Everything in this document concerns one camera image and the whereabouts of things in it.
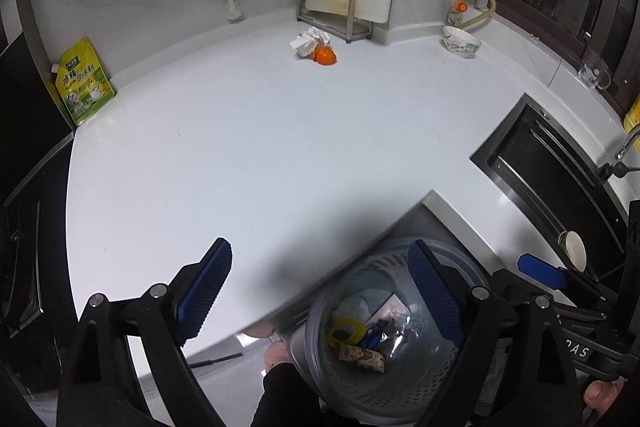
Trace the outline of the person's right hand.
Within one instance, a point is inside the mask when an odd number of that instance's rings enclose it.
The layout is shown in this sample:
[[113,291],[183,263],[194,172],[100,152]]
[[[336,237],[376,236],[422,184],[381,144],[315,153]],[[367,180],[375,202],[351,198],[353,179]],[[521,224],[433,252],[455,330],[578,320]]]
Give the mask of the person's right hand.
[[611,407],[626,384],[626,378],[616,381],[593,381],[582,396],[590,413],[585,421],[586,426],[593,426]]

